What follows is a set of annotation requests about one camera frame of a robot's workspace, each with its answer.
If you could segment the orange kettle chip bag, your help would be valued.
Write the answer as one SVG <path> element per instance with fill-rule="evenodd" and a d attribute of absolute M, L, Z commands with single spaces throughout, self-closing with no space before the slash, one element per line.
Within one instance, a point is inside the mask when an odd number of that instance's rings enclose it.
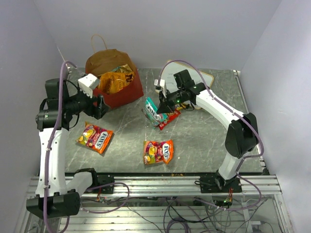
<path fill-rule="evenodd" d="M 115 79 L 112 72 L 102 74 L 99 78 L 100 84 L 98 89 L 105 94 L 112 95 L 127 87 L 134 78 L 131 79 Z"/>

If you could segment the teal Fox's candy bag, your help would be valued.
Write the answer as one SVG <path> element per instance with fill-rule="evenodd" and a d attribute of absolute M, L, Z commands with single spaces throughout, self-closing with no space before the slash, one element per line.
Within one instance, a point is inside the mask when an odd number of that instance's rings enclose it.
<path fill-rule="evenodd" d="M 152 99 L 148 97 L 145 101 L 144 107 L 142 108 L 142 112 L 154 127 L 157 127 L 160 123 L 166 122 L 168 119 L 168 115 L 166 113 L 158 114 L 157 110 L 158 108 Z"/>

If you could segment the yellow M&M's packet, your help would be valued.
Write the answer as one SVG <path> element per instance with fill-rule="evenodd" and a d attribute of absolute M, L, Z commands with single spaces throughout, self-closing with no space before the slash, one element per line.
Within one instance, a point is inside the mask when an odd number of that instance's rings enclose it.
<path fill-rule="evenodd" d="M 183 103 L 181 103 L 181 104 L 177 104 L 177 105 L 175 105 L 175 109 L 176 110 L 182 110 L 182 109 L 189 109 L 189 105 L 188 104 L 183 104 Z"/>

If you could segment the red brown paper bag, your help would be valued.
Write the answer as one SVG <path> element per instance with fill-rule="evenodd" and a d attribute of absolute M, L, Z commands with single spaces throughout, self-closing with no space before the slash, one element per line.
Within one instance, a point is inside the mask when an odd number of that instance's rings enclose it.
<path fill-rule="evenodd" d="M 104 50 L 95 50 L 91 42 L 93 54 L 87 59 L 85 69 L 87 74 L 93 74 L 99 79 L 99 84 L 93 91 L 104 97 L 104 103 L 110 109 L 132 103 L 143 97 L 143 88 L 138 69 L 126 52 L 109 49 L 104 38 L 98 37 L 104 44 Z"/>

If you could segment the brown kraft chip bag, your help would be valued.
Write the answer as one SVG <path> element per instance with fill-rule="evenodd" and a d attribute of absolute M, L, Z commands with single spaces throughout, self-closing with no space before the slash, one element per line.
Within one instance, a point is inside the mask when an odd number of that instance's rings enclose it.
<path fill-rule="evenodd" d="M 116 67 L 112 70 L 112 73 L 115 79 L 131 79 L 135 76 L 135 73 L 128 64 Z"/>

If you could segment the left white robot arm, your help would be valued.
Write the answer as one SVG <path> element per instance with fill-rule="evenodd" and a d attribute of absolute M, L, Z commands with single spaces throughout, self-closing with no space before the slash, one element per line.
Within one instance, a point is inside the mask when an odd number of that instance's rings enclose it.
<path fill-rule="evenodd" d="M 85 191 L 99 188 L 98 175 L 93 168 L 83 168 L 66 182 L 65 149 L 69 124 L 73 116 L 84 112 L 100 119 L 108 111 L 102 95 L 94 95 L 99 79 L 88 74 L 74 86 L 77 93 L 69 95 L 68 80 L 46 81 L 47 97 L 36 116 L 41 143 L 39 181 L 35 197 L 26 201 L 26 209 L 40 219 L 67 217 L 78 214 L 80 197 Z"/>

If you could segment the red snack packet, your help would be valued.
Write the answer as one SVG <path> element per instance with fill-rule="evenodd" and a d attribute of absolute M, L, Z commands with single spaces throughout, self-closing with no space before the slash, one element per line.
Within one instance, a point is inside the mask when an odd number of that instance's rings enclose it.
<path fill-rule="evenodd" d="M 175 120 L 180 114 L 181 114 L 180 111 L 177 109 L 175 109 L 175 111 L 173 113 L 167 114 L 167 118 L 159 124 L 159 126 L 158 126 L 159 129 L 163 130 L 169 123 L 171 123 L 173 120 Z"/>

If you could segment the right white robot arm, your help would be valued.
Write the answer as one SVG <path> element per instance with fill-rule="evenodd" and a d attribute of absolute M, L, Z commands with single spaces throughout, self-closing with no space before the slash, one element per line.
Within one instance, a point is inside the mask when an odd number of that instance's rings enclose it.
<path fill-rule="evenodd" d="M 219 99 L 203 82 L 195 83 L 188 70 L 174 74 L 177 90 L 170 92 L 164 79 L 154 85 L 159 94 L 157 113 L 169 113 L 177 104 L 190 101 L 214 116 L 227 130 L 226 155 L 216 171 L 214 186 L 220 192 L 231 187 L 242 161 L 259 143 L 257 119 L 254 114 L 244 114 Z"/>

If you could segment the orange Fox's fruits bag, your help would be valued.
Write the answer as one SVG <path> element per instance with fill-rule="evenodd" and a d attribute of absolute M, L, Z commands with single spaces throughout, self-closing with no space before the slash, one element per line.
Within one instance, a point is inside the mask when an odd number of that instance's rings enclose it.
<path fill-rule="evenodd" d="M 144 141 L 143 161 L 145 165 L 163 162 L 168 164 L 173 158 L 173 141 Z"/>

